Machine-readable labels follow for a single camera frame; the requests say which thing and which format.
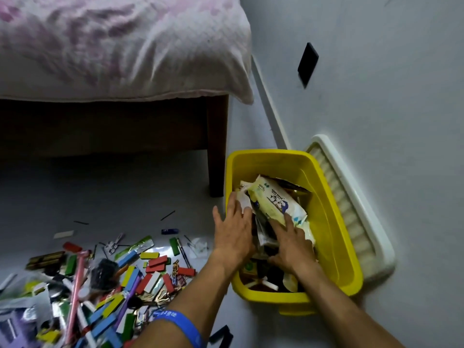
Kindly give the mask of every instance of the black wall switch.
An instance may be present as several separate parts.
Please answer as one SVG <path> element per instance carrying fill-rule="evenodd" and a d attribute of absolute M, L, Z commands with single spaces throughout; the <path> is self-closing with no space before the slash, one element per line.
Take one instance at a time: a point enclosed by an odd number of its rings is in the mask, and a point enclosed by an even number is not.
<path fill-rule="evenodd" d="M 303 52 L 303 57 L 300 61 L 300 65 L 298 66 L 298 75 L 300 76 L 301 82 L 305 88 L 310 81 L 318 59 L 319 55 L 317 54 L 316 50 L 314 50 L 311 43 L 307 43 Z"/>

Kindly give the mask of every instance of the bed frame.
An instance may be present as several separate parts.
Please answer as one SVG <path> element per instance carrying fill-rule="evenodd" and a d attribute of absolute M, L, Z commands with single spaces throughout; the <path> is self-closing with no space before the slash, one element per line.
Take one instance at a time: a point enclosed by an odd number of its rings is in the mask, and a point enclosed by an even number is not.
<path fill-rule="evenodd" d="M 0 157 L 208 150 L 212 197 L 224 194 L 228 95 L 151 102 L 1 100 Z"/>

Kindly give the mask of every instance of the blue wooden block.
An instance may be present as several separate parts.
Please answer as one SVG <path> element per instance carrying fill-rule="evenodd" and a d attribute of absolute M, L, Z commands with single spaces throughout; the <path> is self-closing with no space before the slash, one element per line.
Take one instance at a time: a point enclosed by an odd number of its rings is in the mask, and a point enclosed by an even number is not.
<path fill-rule="evenodd" d="M 99 324 L 95 326 L 95 328 L 92 330 L 92 336 L 97 338 L 103 333 L 103 331 L 105 331 L 115 321 L 116 321 L 116 315 L 110 314 L 106 319 L 100 321 Z"/>
<path fill-rule="evenodd" d="M 107 306 L 109 305 L 109 303 L 103 305 L 100 309 L 96 310 L 89 318 L 89 324 L 93 324 L 95 322 L 97 322 L 100 317 L 103 315 L 103 311 L 107 308 Z"/>
<path fill-rule="evenodd" d="M 125 291 L 131 291 L 132 287 L 134 286 L 134 283 L 136 282 L 137 276 L 139 275 L 140 270 L 135 268 L 134 271 L 132 271 L 132 275 L 129 277 L 129 282 L 127 282 L 127 286 L 124 288 Z"/>
<path fill-rule="evenodd" d="M 125 257 L 119 259 L 117 265 L 119 267 L 123 267 L 124 265 L 128 264 L 135 256 L 137 256 L 137 252 L 135 250 L 130 251 Z"/>
<path fill-rule="evenodd" d="M 121 340 L 119 339 L 118 335 L 112 327 L 108 328 L 105 331 L 105 337 L 111 343 L 113 348 L 123 348 L 123 343 L 121 342 Z"/>
<path fill-rule="evenodd" d="M 83 337 L 79 338 L 78 342 L 74 346 L 74 348 L 82 348 L 84 346 L 85 340 Z"/>

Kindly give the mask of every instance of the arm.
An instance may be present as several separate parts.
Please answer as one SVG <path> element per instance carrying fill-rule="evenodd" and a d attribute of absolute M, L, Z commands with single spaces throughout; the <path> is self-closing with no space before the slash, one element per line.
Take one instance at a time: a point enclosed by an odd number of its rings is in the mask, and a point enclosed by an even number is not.
<path fill-rule="evenodd" d="M 207 342 L 214 319 L 234 273 L 253 254 L 252 211 L 242 215 L 235 193 L 231 193 L 227 216 L 223 221 L 213 208 L 216 225 L 214 250 L 200 273 L 169 304 L 169 310 L 180 311 L 195 325 Z M 156 320 L 148 325 L 133 348 L 190 348 L 189 340 L 172 322 Z"/>
<path fill-rule="evenodd" d="M 404 348 L 328 279 L 316 263 L 311 241 L 305 240 L 303 230 L 293 227 L 290 216 L 285 214 L 286 229 L 275 220 L 270 223 L 280 246 L 269 262 L 295 275 L 342 347 Z"/>

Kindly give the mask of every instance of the baseboard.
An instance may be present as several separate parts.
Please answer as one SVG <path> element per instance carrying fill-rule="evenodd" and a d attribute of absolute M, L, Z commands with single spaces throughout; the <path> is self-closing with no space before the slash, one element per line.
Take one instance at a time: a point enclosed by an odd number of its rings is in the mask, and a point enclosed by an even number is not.
<path fill-rule="evenodd" d="M 268 94 L 266 86 L 263 83 L 261 70 L 254 58 L 252 58 L 252 72 L 255 77 L 256 86 L 258 88 L 259 96 L 261 97 L 261 102 L 263 103 L 264 111 L 269 121 L 270 128 L 272 129 L 272 134 L 274 134 L 275 143 L 279 149 L 290 150 L 290 142 L 283 129 L 282 121 L 275 109 L 271 97 Z"/>

